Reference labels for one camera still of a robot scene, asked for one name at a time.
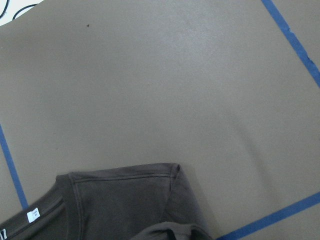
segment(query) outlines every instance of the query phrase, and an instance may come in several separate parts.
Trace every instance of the gray cloth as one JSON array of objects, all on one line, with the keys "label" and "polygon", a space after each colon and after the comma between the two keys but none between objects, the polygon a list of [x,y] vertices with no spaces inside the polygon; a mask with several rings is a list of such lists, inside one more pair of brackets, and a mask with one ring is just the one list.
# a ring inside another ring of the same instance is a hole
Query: gray cloth
[{"label": "gray cloth", "polygon": [[[40,215],[29,223],[27,213]],[[0,225],[9,240],[210,240],[176,163],[59,175],[51,190]]]}]

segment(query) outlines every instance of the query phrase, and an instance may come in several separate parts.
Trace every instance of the clothing label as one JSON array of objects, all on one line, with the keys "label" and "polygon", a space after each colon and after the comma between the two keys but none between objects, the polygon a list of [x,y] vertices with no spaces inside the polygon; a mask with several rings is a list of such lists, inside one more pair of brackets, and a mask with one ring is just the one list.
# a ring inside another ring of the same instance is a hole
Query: clothing label
[{"label": "clothing label", "polygon": [[39,213],[38,208],[36,208],[33,211],[28,212],[26,215],[28,217],[29,223],[34,222],[37,218],[40,217],[40,213]]},{"label": "clothing label", "polygon": [[7,239],[6,229],[2,229],[2,230],[0,231],[0,238],[1,238],[1,240]]}]

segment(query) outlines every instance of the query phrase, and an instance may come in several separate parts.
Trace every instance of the fabric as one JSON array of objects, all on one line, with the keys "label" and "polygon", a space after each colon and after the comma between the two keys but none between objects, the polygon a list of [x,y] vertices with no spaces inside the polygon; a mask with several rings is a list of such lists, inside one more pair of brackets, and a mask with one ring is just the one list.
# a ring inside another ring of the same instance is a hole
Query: fabric
[{"label": "fabric", "polygon": [[8,240],[212,239],[176,163],[59,175],[49,192],[1,230]]}]

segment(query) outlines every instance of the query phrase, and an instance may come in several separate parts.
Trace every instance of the blue tape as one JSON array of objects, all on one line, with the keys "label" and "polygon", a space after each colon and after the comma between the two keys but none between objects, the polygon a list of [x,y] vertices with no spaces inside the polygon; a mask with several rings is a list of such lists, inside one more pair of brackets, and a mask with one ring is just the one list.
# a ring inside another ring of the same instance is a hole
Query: blue tape
[{"label": "blue tape", "polygon": [[303,210],[311,208],[312,206],[320,203],[320,192],[291,204],[279,211],[276,211],[268,216],[265,216],[257,221],[254,221],[246,226],[243,226],[227,235],[217,238],[217,240],[236,240],[259,231],[265,227],[275,224],[283,219],[286,219],[294,214]]},{"label": "blue tape", "polygon": [[20,204],[23,209],[27,209],[29,205],[28,205],[24,190],[22,188],[22,185],[20,183],[19,176],[15,167],[15,163],[10,154],[9,147],[8,147],[1,125],[0,125],[0,144],[4,154],[4,158],[6,160],[6,164],[8,165],[8,168],[11,174],[11,178],[12,178],[16,193],[18,194],[18,197],[20,200]]},{"label": "blue tape", "polygon": [[302,46],[302,44],[297,39],[296,35],[290,30],[289,25],[286,20],[282,17],[281,13],[278,11],[277,7],[274,5],[272,0],[261,0],[266,9],[269,11],[270,15],[273,17],[276,24],[279,26],[286,39],[289,41],[296,54],[299,56],[301,61],[303,62],[306,69],[308,69],[309,73],[317,83],[320,88],[320,72],[315,65],[315,63],[308,57],[308,54]]}]

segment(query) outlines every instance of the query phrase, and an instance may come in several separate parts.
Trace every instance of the blue tape strip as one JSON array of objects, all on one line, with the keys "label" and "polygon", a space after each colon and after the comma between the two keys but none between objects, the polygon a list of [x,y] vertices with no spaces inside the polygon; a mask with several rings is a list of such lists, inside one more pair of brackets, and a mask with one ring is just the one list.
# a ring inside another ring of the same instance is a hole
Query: blue tape strip
[{"label": "blue tape strip", "polygon": [[320,203],[320,192],[300,200],[290,206],[287,206],[279,211],[276,211],[268,216],[265,216],[257,221],[254,221],[246,226],[243,226],[227,235],[217,238],[217,240],[236,240],[250,235],[258,230],[275,224],[283,219],[286,219],[294,214],[303,210],[311,208],[312,206]]},{"label": "blue tape strip", "polygon": [[22,188],[22,185],[20,183],[19,176],[18,176],[16,167],[15,167],[15,163],[12,159],[11,154],[10,154],[9,147],[8,147],[7,141],[5,139],[5,135],[2,130],[1,125],[0,125],[0,144],[2,147],[3,154],[4,154],[4,158],[6,160],[6,164],[8,165],[8,168],[9,168],[12,180],[13,180],[13,184],[14,184],[16,193],[18,194],[21,206],[23,209],[27,209],[29,205],[28,205],[24,190]]},{"label": "blue tape strip", "polygon": [[308,54],[305,48],[297,39],[296,35],[290,30],[289,25],[287,24],[286,20],[282,17],[281,13],[278,11],[277,7],[271,0],[261,0],[269,11],[271,16],[273,17],[276,24],[279,26],[283,34],[285,35],[286,39],[289,41],[293,49],[295,50],[296,54],[299,56],[301,61],[303,62],[306,69],[308,69],[309,73],[317,83],[318,87],[320,88],[320,72],[315,65],[315,63],[308,57]]}]

